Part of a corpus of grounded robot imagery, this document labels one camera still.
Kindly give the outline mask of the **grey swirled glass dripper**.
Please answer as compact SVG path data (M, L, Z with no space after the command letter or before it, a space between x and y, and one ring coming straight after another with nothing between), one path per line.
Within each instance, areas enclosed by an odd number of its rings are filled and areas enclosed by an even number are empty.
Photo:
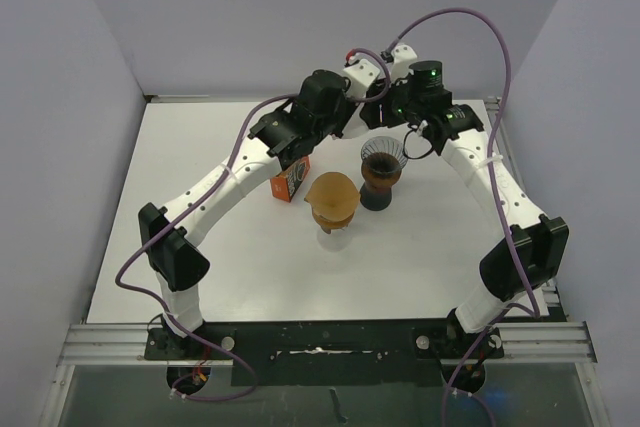
M408 162L403 144L389 136L377 136L367 140L361 148L360 157L365 166L384 175L401 172Z

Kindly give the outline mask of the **orange coffee filter box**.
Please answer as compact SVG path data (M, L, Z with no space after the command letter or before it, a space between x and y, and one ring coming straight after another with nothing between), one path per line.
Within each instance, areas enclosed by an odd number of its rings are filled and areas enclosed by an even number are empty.
M272 196L290 203L306 179L310 170L310 159L305 156L295 161L286 170L270 179Z

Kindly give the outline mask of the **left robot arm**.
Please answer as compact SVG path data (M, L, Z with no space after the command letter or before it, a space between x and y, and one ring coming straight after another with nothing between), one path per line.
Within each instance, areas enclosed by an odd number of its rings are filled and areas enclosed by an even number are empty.
M341 136L356 111L352 78L328 70L306 77L296 95L274 98L260 119L248 115L230 155L198 183L161 207L138 213L142 249L158 278L162 325L180 357L200 352L199 282L210 268L198 247L213 226L251 191L311 154L329 136Z

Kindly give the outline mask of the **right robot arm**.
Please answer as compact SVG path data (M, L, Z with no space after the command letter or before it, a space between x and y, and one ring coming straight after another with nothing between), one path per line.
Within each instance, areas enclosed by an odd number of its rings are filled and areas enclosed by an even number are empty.
M535 290L557 275L569 228L525 194L496 153L494 133L474 109L454 102L442 83L441 62L411 55L376 67L363 60L344 73L350 79L348 93L359 105L361 127L411 127L457 172L488 218L501 225L502 240L481 260L478 285L453 311L456 324L445 331L448 349L469 355L480 345L482 329L518 300L533 300Z

